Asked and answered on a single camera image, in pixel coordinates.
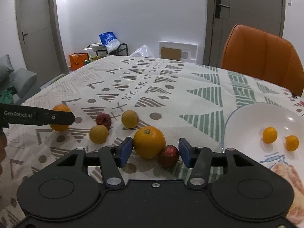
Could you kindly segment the person's left hand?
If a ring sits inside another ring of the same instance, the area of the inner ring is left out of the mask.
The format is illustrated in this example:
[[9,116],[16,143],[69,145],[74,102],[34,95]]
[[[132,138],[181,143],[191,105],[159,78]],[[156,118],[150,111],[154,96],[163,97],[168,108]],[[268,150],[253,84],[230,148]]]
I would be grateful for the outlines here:
[[7,137],[5,133],[3,132],[3,129],[0,130],[0,163],[3,162],[3,160],[6,157],[6,151],[5,148],[7,147]]

